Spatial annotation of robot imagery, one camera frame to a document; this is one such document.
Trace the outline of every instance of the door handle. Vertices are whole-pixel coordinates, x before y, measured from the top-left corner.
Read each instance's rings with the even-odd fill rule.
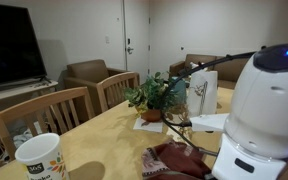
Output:
[[[126,49],[126,51],[128,52],[128,54],[132,54],[133,51],[134,50],[134,48],[131,48],[131,47],[128,47],[127,49]]]

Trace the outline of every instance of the black cable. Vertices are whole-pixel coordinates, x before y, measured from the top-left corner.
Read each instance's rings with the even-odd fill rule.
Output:
[[[168,85],[167,89],[164,91],[163,96],[162,96],[162,100],[160,103],[160,109],[163,109],[163,105],[164,105],[164,101],[165,101],[165,97],[169,94],[169,92],[174,88],[174,86],[176,85],[176,83],[178,81],[180,81],[181,79],[183,79],[184,77],[197,72],[201,69],[207,68],[209,66],[214,66],[216,64],[220,64],[220,63],[224,63],[227,61],[232,61],[235,59],[241,59],[241,58],[250,58],[255,52],[248,52],[248,53],[243,53],[243,54],[237,54],[237,55],[226,55],[224,58],[221,59],[217,59],[205,64],[202,63],[198,63],[199,66],[195,67],[194,69],[190,69],[189,71],[187,71],[185,74],[180,75],[178,78],[176,78],[174,81],[170,82],[170,84]],[[177,133],[185,142],[187,142],[190,146],[192,146],[193,148],[197,149],[199,152],[202,152],[204,154],[207,155],[211,155],[211,156],[217,156],[217,152],[213,152],[213,151],[209,151],[200,147],[195,146],[190,140],[188,140],[185,136],[183,136],[178,130],[176,130],[173,126],[180,126],[180,127],[191,127],[192,123],[191,122],[186,122],[186,123],[171,123],[168,120],[166,120],[165,118],[165,114],[163,113],[162,116],[162,120],[163,122],[169,127],[171,128],[175,133]]]

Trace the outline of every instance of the potted plant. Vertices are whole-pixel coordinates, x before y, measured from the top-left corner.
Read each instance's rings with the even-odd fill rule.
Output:
[[[161,75],[157,72],[154,76],[148,76],[144,84],[124,90],[124,97],[129,101],[129,107],[135,106],[137,115],[141,115],[146,121],[159,121],[161,110],[167,110],[176,104],[176,92],[170,91],[165,96],[163,109],[160,109],[163,93],[167,88]]]

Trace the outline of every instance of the plant pot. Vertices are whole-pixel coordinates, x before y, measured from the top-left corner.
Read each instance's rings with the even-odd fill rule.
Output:
[[[157,122],[161,120],[162,113],[159,109],[149,109],[141,114],[141,118],[148,122]]]

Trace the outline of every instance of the paper cup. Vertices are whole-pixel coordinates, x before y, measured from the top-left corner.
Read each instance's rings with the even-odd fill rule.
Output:
[[[28,180],[69,180],[60,149],[60,137],[46,133],[29,139],[15,152]]]

